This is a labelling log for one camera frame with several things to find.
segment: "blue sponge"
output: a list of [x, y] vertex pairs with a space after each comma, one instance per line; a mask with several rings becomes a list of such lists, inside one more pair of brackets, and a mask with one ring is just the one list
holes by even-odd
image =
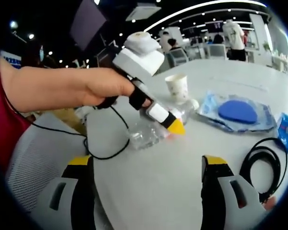
[[222, 104], [218, 109], [221, 118], [245, 124], [254, 124], [257, 121], [255, 110], [246, 102], [231, 100]]

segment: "wall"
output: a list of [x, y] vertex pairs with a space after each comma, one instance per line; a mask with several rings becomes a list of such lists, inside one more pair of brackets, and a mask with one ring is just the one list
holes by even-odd
[[286, 30], [281, 21], [277, 19], [275, 15], [268, 24], [268, 29], [272, 39], [273, 50], [277, 50], [279, 54], [283, 53], [288, 56], [288, 42], [284, 33], [281, 32], [281, 30]]
[[261, 15], [250, 13], [250, 18], [253, 23], [255, 34], [257, 37], [259, 51], [264, 53], [264, 43], [268, 42], [268, 37], [264, 29], [264, 21]]

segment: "clear plastic bottle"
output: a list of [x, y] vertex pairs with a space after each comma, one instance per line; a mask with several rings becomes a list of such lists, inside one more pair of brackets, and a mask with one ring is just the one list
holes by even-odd
[[[177, 108], [170, 108], [170, 111], [186, 125], [198, 107], [198, 102], [191, 99]], [[150, 119], [144, 113], [140, 112], [140, 115], [140, 121], [129, 128], [127, 134], [134, 149], [146, 149], [170, 135], [168, 130], [158, 122]]]

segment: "black cord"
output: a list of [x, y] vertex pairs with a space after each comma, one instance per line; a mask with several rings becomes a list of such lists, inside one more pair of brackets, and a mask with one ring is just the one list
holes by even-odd
[[[285, 165], [285, 169], [284, 169], [284, 174], [282, 179], [279, 182], [280, 179], [280, 161], [279, 161], [279, 157], [277, 156], [277, 154], [270, 148], [266, 147], [266, 146], [258, 146], [259, 144], [265, 142], [265, 141], [269, 141], [269, 140], [273, 140], [275, 141], [278, 145], [280, 145], [286, 155], [286, 165]], [[251, 167], [252, 165], [257, 161], [257, 160], [264, 160], [267, 161], [268, 163], [270, 163], [272, 169], [273, 169], [273, 173], [274, 173], [274, 177], [273, 177], [273, 181], [272, 184], [270, 186], [270, 188], [268, 189], [267, 192], [265, 193], [259, 193], [259, 201], [261, 203], [265, 203], [269, 197], [275, 193], [275, 191], [279, 188], [279, 186], [282, 184], [284, 177], [285, 177], [285, 173], [287, 170], [287, 163], [288, 163], [288, 154], [287, 154], [287, 150], [285, 145], [277, 138], [265, 138], [262, 139], [260, 141], [258, 141], [249, 151], [249, 153], [246, 155], [246, 157], [243, 160], [241, 169], [240, 169], [240, 175], [252, 185], [252, 181], [251, 181]]]
[[[55, 131], [55, 132], [60, 132], [60, 133], [66, 133], [66, 134], [70, 134], [70, 135], [75, 135], [75, 136], [81, 136], [81, 137], [84, 137], [85, 139], [83, 140], [83, 145], [86, 149], [86, 151], [94, 158], [98, 159], [98, 160], [109, 160], [113, 157], [116, 157], [117, 155], [119, 155], [121, 152], [123, 152], [127, 146], [129, 145], [129, 142], [130, 140], [128, 139], [127, 143], [124, 145], [123, 148], [121, 148], [117, 153], [113, 154], [112, 156], [109, 156], [109, 157], [97, 157], [95, 156], [94, 154], [92, 154], [90, 152], [90, 150], [88, 149], [88, 146], [87, 146], [87, 136], [86, 135], [83, 135], [83, 134], [80, 134], [80, 133], [72, 133], [72, 132], [68, 132], [68, 131], [64, 131], [64, 130], [59, 130], [59, 129], [55, 129], [55, 128], [48, 128], [48, 127], [44, 127], [44, 126], [39, 126], [35, 123], [33, 123], [32, 121], [28, 120], [27, 118], [25, 118], [17, 109], [15, 109], [15, 107], [12, 105], [12, 103], [10, 102], [10, 100], [8, 99], [5, 91], [4, 92], [4, 96], [5, 96], [5, 99], [6, 101], [8, 102], [9, 106], [12, 108], [12, 110], [17, 113], [20, 117], [22, 117], [23, 119], [25, 119], [26, 121], [28, 121], [31, 125], [33, 126], [36, 126], [38, 128], [41, 128], [41, 129], [45, 129], [45, 130], [50, 130], [50, 131]], [[112, 106], [110, 106], [110, 108], [120, 117], [120, 119], [124, 122], [126, 128], [128, 129], [129, 126], [127, 125], [125, 119], [119, 114], [119, 112], [116, 111], [116, 109], [114, 109]]]
[[[112, 106], [110, 106], [110, 108], [120, 117], [120, 119], [124, 122], [125, 126], [127, 129], [129, 129], [129, 126], [127, 125], [127, 122], [125, 121], [125, 119], [119, 114], [119, 112], [116, 111], [115, 108], [113, 108]], [[84, 144], [84, 147], [86, 148], [86, 150], [88, 151], [88, 153], [98, 159], [98, 160], [109, 160], [109, 159], [112, 159], [113, 157], [116, 157], [117, 155], [119, 155], [121, 152], [123, 152], [127, 146], [129, 145], [129, 142], [130, 142], [130, 139], [128, 139], [127, 143], [124, 145], [123, 148], [121, 148], [120, 151], [118, 151], [117, 153], [113, 154], [112, 156], [109, 156], [109, 157], [97, 157], [95, 155], [93, 155], [89, 150], [88, 150], [88, 146], [87, 146], [87, 138], [83, 140], [83, 144]]]

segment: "face mask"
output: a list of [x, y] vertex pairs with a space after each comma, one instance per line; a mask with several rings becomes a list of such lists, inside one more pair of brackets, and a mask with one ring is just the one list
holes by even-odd
[[40, 50], [39, 50], [39, 59], [40, 59], [40, 61], [44, 60], [44, 49], [43, 49], [43, 47], [41, 47]]

